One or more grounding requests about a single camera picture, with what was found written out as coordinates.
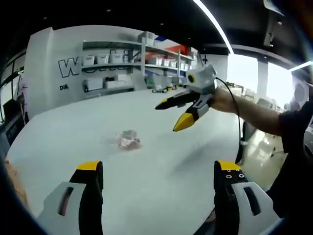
ceiling light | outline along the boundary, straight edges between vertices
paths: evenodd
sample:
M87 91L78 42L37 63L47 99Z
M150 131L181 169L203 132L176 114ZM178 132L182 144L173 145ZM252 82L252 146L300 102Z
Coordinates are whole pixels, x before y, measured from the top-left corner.
M217 22L217 20L214 18L214 16L212 15L212 13L209 11L209 9L207 9L207 7L200 1L200 0L193 0L194 3L205 13L205 15L210 19L210 21L212 22L212 24L216 27L217 31L220 33L222 39L224 40L229 53L230 54L234 54L233 49L230 46L229 40L227 39L224 31L222 30L220 24Z
M289 71L290 71L290 72L293 72L293 71L295 71L295 70L299 70L299 69L301 69L301 68L304 68L304 67L309 66L309 65L312 65L312 64L313 64L312 61L308 61L308 62L305 62L305 63L302 64L302 65L298 65L298 66L296 66L296 67L290 69Z

black sleeve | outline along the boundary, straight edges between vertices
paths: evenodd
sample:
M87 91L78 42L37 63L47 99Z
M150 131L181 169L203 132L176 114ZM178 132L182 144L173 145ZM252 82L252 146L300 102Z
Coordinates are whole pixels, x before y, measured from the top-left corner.
M306 102L300 111L279 115L279 129L284 152L297 149L303 142L303 135L313 115L313 102Z

crumpled plastic bag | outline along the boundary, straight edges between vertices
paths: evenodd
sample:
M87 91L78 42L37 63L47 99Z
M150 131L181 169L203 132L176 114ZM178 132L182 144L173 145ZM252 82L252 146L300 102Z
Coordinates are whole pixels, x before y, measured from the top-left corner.
M122 150L133 150L141 148L137 132L134 130L122 131L116 135L115 143Z

table surface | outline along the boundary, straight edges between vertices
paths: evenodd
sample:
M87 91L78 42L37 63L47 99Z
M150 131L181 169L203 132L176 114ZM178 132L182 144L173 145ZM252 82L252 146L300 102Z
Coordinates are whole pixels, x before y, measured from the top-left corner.
M106 235L192 235L214 208L214 161L236 159L238 119L210 109L194 126L173 132L188 106L154 108L177 92L108 95L35 116L7 156L34 215L78 165L101 160ZM129 129L142 148L121 151L114 138Z

ceiling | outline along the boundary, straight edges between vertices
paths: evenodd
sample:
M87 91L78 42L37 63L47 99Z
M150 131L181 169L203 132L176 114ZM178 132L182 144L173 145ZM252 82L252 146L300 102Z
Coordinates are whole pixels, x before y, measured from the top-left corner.
M31 34L47 28L103 24L150 31L180 44L194 47L200 53L227 54L224 44L210 20L192 0L133 0L97 3L95 6L57 8L55 11L21 12L9 22L1 16L1 64L27 47ZM256 47L278 54L295 64L306 61L297 33L283 16L267 10L263 0L202 0L220 23L231 44ZM271 28L273 47L264 40Z

